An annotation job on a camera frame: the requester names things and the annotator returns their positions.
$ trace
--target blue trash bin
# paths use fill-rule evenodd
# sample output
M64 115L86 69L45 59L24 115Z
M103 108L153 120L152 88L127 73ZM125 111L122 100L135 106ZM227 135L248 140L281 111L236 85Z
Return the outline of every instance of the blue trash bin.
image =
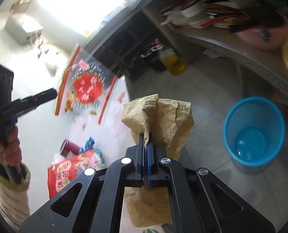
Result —
M246 166L261 166L271 161L279 153L284 136L280 110L261 97L238 102L224 122L225 147L235 160Z

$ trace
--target red can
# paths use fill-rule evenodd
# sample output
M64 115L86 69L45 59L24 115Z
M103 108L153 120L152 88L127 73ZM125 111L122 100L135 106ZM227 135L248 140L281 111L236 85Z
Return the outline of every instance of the red can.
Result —
M60 155L63 157L68 157L68 154L71 152L74 155L79 154L80 147L72 143L68 139L65 139L60 150Z

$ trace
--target brown paper towel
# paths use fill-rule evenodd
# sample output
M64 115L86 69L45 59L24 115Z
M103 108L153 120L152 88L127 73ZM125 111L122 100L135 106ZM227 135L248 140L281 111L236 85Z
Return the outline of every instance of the brown paper towel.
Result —
M121 121L136 143L143 133L146 146L151 132L154 144L175 160L194 126L190 103L159 99L157 94L125 103ZM167 188L125 188L124 200L134 227L172 222Z

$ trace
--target sleeve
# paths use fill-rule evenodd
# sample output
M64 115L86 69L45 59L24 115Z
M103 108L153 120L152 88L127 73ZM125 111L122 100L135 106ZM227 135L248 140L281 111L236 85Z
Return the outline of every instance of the sleeve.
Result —
M19 226L30 216L27 190L30 182L30 171L22 164L25 178L19 184L12 184L0 174L0 213L7 223L18 230Z

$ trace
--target round metal bolt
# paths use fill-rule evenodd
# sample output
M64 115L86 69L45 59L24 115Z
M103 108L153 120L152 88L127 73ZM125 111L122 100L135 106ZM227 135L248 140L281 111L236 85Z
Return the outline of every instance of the round metal bolt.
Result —
M171 162L171 159L169 159L169 158L162 158L162 159L160 160L160 162L163 163L163 164L168 164L168 163Z
M130 159L130 158L123 158L123 159L121 159L121 163L123 163L123 164L129 164L129 163L131 163L131 161L132 161L132 159Z
M198 173L199 173L200 175L202 175L202 176L205 176L205 175L208 175L209 171L208 171L208 169L206 169L206 168L200 168L200 169L198 170Z
M95 170L93 168L87 168L85 171L84 171L84 174L87 175L87 176L91 176L95 173Z

